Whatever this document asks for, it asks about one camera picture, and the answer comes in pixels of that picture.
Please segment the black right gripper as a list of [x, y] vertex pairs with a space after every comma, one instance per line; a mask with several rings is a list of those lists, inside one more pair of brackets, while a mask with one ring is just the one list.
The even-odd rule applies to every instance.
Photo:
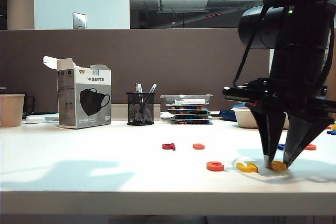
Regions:
[[334, 122], [335, 102], [324, 100], [333, 50], [326, 63], [316, 73], [316, 63], [308, 60], [273, 61], [269, 78], [258, 78], [239, 87], [224, 87], [227, 100], [245, 102], [250, 109], [260, 134], [265, 166], [274, 160], [277, 146], [289, 116], [283, 162], [289, 167], [301, 152]]

